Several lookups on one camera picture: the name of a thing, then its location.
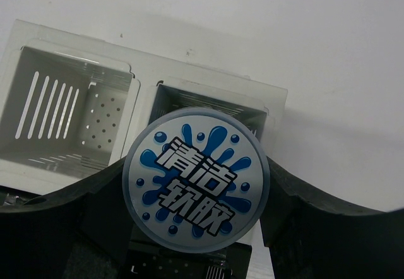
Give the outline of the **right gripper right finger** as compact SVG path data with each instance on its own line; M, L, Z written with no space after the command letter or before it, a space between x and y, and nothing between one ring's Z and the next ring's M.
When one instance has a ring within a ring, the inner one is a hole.
M263 241L275 278L403 278L403 210L328 194L272 159Z

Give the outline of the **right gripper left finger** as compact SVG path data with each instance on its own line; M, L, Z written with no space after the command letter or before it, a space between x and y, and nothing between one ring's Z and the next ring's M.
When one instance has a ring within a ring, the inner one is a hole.
M1 278L117 278L133 221L124 160L19 206L1 207Z

